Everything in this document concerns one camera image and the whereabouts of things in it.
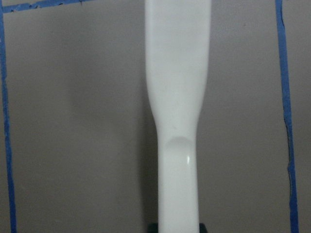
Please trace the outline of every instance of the gray background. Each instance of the gray background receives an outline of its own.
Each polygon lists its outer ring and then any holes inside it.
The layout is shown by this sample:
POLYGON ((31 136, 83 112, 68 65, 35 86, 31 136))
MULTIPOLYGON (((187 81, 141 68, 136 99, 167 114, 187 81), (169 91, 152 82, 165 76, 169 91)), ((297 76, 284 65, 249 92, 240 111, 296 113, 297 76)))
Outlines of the gray background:
MULTIPOLYGON (((286 0, 283 12, 300 229, 307 233, 311 2, 286 0)), ((18 232, 146 232, 157 221, 157 145, 144 1, 97 0, 4 20, 18 232)), ((0 232, 8 233, 2 133, 0 140, 0 232)), ((273 0, 213 1, 197 151, 200 221, 210 233, 290 232, 273 0)))

